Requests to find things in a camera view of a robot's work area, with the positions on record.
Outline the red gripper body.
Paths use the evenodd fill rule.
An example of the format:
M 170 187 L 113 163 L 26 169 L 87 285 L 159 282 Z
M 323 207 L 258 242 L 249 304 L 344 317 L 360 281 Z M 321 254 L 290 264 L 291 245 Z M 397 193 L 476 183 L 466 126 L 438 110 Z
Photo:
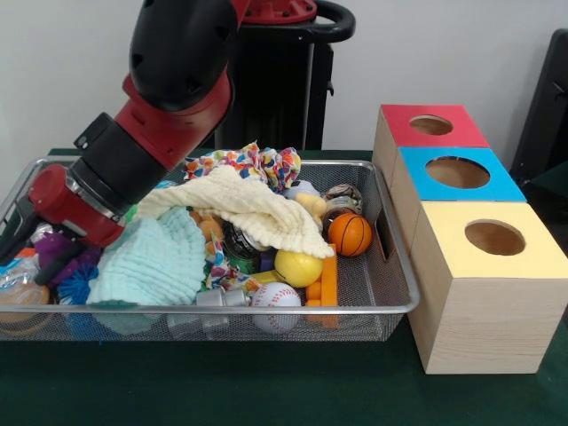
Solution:
M 43 169 L 31 184 L 28 198 L 44 221 L 64 225 L 88 245 L 104 248 L 124 231 L 124 225 L 103 215 L 72 191 L 62 165 L 51 164 Z

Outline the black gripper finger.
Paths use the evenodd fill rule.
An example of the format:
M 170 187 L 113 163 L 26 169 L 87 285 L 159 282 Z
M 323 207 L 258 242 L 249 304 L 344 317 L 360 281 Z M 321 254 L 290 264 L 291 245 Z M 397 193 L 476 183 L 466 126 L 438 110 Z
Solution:
M 47 286 L 72 260 L 82 255 L 87 247 L 83 244 L 75 244 L 56 255 L 54 259 L 44 267 L 41 267 L 35 276 L 35 283 Z
M 39 225 L 31 200 L 18 200 L 1 233 L 1 266 L 8 265 L 23 250 Z

